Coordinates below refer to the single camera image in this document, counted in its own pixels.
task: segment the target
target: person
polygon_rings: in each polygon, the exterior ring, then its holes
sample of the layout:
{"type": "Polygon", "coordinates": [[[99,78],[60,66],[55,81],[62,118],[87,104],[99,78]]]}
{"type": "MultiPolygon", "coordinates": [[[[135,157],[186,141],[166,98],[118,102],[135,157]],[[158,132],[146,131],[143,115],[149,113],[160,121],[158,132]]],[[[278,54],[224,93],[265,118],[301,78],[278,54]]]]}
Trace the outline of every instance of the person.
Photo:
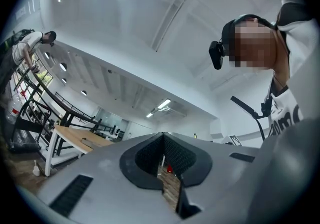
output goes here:
{"type": "MultiPolygon", "coordinates": [[[[223,52],[235,67],[273,70],[265,98],[265,103],[270,103],[272,135],[279,135],[303,119],[287,81],[310,54],[319,50],[319,28],[304,0],[281,1],[274,24],[254,14],[242,15],[228,22],[221,35],[223,52]]],[[[221,68],[222,56],[211,57],[216,69],[221,68]]]]}
{"type": "Polygon", "coordinates": [[[43,35],[40,31],[35,31],[25,36],[16,45],[13,45],[6,52],[0,65],[0,93],[4,92],[7,83],[19,64],[25,60],[29,69],[33,73],[38,73],[37,65],[33,65],[31,57],[41,44],[51,44],[57,35],[54,31],[49,31],[43,35]]]}

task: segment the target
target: person in white shirt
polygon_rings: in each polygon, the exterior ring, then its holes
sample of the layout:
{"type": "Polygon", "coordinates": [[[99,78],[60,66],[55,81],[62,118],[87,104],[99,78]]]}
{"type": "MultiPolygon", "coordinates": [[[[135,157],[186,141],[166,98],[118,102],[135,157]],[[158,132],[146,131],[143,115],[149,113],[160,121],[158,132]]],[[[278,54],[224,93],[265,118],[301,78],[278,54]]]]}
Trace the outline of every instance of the person in white shirt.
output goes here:
{"type": "MultiPolygon", "coordinates": [[[[223,52],[236,67],[273,70],[266,97],[270,100],[272,135],[279,135],[303,119],[287,81],[310,54],[320,50],[319,27],[304,1],[281,1],[275,24],[254,14],[242,15],[223,27],[221,37],[223,52]]],[[[220,69],[220,57],[211,58],[215,68],[220,69]]]]}
{"type": "Polygon", "coordinates": [[[56,37],[57,35],[54,31],[49,31],[44,35],[40,31],[35,31],[12,46],[5,54],[0,65],[0,93],[4,92],[11,76],[24,59],[33,73],[39,72],[38,67],[33,65],[31,56],[41,44],[51,44],[56,37]]]}

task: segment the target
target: black vr headset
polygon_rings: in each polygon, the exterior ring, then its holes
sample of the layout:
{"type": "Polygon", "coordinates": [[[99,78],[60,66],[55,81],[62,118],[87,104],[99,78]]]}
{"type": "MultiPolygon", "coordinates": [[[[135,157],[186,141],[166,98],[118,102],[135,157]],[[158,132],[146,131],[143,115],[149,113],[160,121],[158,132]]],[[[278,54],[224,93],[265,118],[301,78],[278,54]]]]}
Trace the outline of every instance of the black vr headset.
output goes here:
{"type": "Polygon", "coordinates": [[[228,22],[222,29],[221,40],[219,42],[213,41],[209,47],[209,54],[216,70],[220,70],[224,57],[229,55],[229,42],[235,39],[235,25],[245,21],[247,18],[257,18],[258,23],[267,26],[269,28],[275,28],[276,26],[268,22],[267,20],[255,15],[244,14],[235,20],[228,22]]]}

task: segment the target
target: black vent grille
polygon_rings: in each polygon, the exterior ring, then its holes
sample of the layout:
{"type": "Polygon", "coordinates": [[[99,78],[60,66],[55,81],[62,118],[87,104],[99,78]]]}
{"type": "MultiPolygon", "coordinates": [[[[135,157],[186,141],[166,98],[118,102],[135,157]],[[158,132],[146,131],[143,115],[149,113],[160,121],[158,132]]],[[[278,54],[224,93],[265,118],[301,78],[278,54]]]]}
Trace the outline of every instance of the black vent grille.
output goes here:
{"type": "Polygon", "coordinates": [[[62,216],[67,217],[87,190],[92,180],[93,178],[91,177],[78,175],[50,204],[50,207],[62,216]]]}

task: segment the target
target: wooden floor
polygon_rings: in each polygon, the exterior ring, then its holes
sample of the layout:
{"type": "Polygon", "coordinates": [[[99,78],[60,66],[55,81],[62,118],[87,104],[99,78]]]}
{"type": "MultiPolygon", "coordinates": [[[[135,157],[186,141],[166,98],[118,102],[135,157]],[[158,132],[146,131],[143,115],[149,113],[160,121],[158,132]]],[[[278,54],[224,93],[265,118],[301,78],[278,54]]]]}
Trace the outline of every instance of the wooden floor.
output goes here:
{"type": "MultiPolygon", "coordinates": [[[[43,170],[45,169],[45,161],[40,157],[40,155],[38,153],[12,154],[7,150],[7,146],[4,138],[2,137],[1,131],[0,152],[11,177],[17,185],[24,187],[25,189],[35,194],[37,193],[38,189],[42,186],[42,184],[47,179],[49,179],[43,173],[40,174],[40,176],[38,177],[33,175],[35,160],[43,170]]],[[[65,166],[60,166],[52,170],[50,176],[56,174],[65,166]]],[[[164,198],[167,200],[172,209],[175,210],[179,196],[179,179],[174,174],[167,173],[167,167],[161,166],[159,166],[157,177],[163,182],[164,198]]]]}

